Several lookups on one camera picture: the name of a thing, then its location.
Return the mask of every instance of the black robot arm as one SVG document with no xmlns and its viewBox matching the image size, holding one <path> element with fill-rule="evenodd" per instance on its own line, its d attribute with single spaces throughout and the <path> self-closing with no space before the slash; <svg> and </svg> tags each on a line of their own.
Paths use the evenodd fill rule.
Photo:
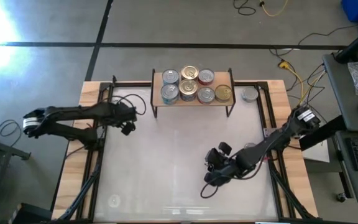
<svg viewBox="0 0 358 224">
<path fill-rule="evenodd" d="M 96 129 L 91 127 L 79 129 L 56 123 L 77 119 L 93 119 L 100 125 L 122 128 L 122 133 L 128 135 L 135 130 L 136 108 L 128 107 L 122 102 L 100 102 L 93 106 L 59 108 L 49 106 L 26 114 L 23 120 L 23 130 L 30 138 L 52 134 L 68 140 L 78 139 L 85 145 L 85 148 L 93 147 L 98 142 Z"/>
<path fill-rule="evenodd" d="M 233 177 L 242 178 L 255 169 L 256 164 L 269 150 L 283 151 L 289 145 L 291 137 L 312 133 L 318 129 L 319 123 L 320 120 L 309 108 L 298 106 L 292 110 L 287 122 L 280 129 L 256 146 L 241 149 L 230 157 L 227 156 L 231 149 L 223 150 L 223 153 L 216 149 L 210 150 L 205 158 L 209 172 L 204 180 L 212 186 L 222 186 Z M 223 142 L 219 148 L 225 148 L 224 146 L 229 147 Z"/>
</svg>

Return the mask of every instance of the can lid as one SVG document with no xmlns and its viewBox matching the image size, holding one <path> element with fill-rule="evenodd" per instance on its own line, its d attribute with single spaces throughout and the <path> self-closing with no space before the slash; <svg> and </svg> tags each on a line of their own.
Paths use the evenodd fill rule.
<svg viewBox="0 0 358 224">
<path fill-rule="evenodd" d="M 253 86 L 247 86 L 241 93 L 241 97 L 246 101 L 254 101 L 258 98 L 258 91 Z"/>
<path fill-rule="evenodd" d="M 168 84 L 161 88 L 161 96 L 164 99 L 172 100 L 179 94 L 179 89 L 176 85 Z"/>
<path fill-rule="evenodd" d="M 181 70 L 181 75 L 187 79 L 194 79 L 198 76 L 198 69 L 194 66 L 186 66 Z"/>
<path fill-rule="evenodd" d="M 179 80 L 179 73 L 174 69 L 167 69 L 162 73 L 162 80 L 166 83 L 176 83 Z"/>
<path fill-rule="evenodd" d="M 179 83 L 179 90 L 184 95 L 192 95 L 197 91 L 198 85 L 194 80 L 182 80 Z"/>
<path fill-rule="evenodd" d="M 228 100 L 232 95 L 231 88 L 227 85 L 218 85 L 215 89 L 215 95 L 220 100 Z"/>
<path fill-rule="evenodd" d="M 202 69 L 198 73 L 198 79 L 203 82 L 211 82 L 215 78 L 215 73 L 210 69 Z"/>
<path fill-rule="evenodd" d="M 215 99 L 215 92 L 210 87 L 202 87 L 197 93 L 198 99 L 202 102 L 212 102 Z"/>
</svg>

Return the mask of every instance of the concrete floor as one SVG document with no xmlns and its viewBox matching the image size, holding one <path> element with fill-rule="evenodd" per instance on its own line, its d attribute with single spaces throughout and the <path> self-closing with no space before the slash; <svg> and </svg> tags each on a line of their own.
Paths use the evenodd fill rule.
<svg viewBox="0 0 358 224">
<path fill-rule="evenodd" d="M 352 25 L 340 0 L 289 1 L 283 14 L 274 18 L 267 17 L 258 3 L 248 3 L 256 8 L 255 15 L 240 16 L 229 0 L 115 0 L 103 42 L 296 45 L 310 32 Z M 0 43 L 95 42 L 106 4 L 107 0 L 0 0 Z M 269 1 L 267 9 L 277 11 L 282 4 L 283 0 Z M 303 44 L 345 45 L 357 36 L 355 27 L 329 37 L 312 36 Z M 5 119 L 21 123 L 23 115 L 38 107 L 77 105 L 92 51 L 92 47 L 0 47 L 0 123 Z M 322 55 L 331 52 L 294 50 L 284 58 L 306 78 Z M 268 50 L 106 47 L 99 51 L 92 80 L 110 80 L 112 75 L 119 80 L 150 80 L 153 68 L 191 64 L 213 70 L 231 67 L 237 80 L 282 79 L 290 86 L 294 77 L 277 68 L 278 62 Z M 327 77 L 320 84 L 326 89 L 311 104 L 332 119 L 339 114 L 333 91 Z M 289 94 L 299 96 L 298 87 Z M 295 106 L 296 100 L 290 98 L 290 103 Z M 32 157 L 12 160 L 0 190 L 0 218 L 9 217 L 20 202 L 50 209 L 66 146 L 67 141 L 58 137 L 22 136 L 16 147 Z M 354 200 L 337 203 L 331 197 L 342 191 L 338 177 L 312 173 L 310 181 L 321 217 L 358 222 Z"/>
</svg>

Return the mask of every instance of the tin can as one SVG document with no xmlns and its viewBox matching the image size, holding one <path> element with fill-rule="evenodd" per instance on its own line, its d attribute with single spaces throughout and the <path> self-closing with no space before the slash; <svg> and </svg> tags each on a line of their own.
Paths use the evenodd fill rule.
<svg viewBox="0 0 358 224">
<path fill-rule="evenodd" d="M 198 85 L 194 80 L 182 80 L 179 83 L 180 97 L 184 101 L 193 101 L 196 98 Z"/>
<path fill-rule="evenodd" d="M 210 85 L 214 81 L 215 73 L 210 69 L 202 69 L 198 72 L 198 82 L 202 85 Z"/>
<path fill-rule="evenodd" d="M 167 69 L 162 73 L 162 81 L 164 85 L 179 85 L 179 73 L 174 69 Z"/>
<path fill-rule="evenodd" d="M 165 85 L 161 88 L 161 97 L 166 105 L 173 105 L 179 99 L 179 88 L 173 84 Z"/>
<path fill-rule="evenodd" d="M 197 80 L 198 69 L 194 66 L 186 66 L 181 71 L 181 77 L 184 80 Z"/>
<path fill-rule="evenodd" d="M 210 104 L 215 99 L 215 92 L 210 87 L 202 87 L 197 92 L 198 101 L 202 104 Z"/>
<path fill-rule="evenodd" d="M 258 91 L 253 86 L 247 86 L 241 93 L 241 98 L 248 103 L 254 102 L 259 96 Z"/>
<path fill-rule="evenodd" d="M 227 85 L 218 85 L 215 89 L 215 99 L 221 103 L 225 103 L 230 100 L 232 96 L 231 88 Z"/>
</svg>

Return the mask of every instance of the wheel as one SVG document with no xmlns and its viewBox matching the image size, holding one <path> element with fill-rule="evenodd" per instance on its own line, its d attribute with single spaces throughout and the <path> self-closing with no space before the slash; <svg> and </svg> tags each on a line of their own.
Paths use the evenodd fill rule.
<svg viewBox="0 0 358 224">
<path fill-rule="evenodd" d="M 346 199 L 347 199 L 347 197 L 346 197 L 346 194 L 345 194 L 345 193 L 340 193 L 340 194 L 337 194 L 337 195 L 336 195 L 336 200 L 337 200 L 338 202 L 343 203 L 343 202 L 346 201 Z"/>
</svg>

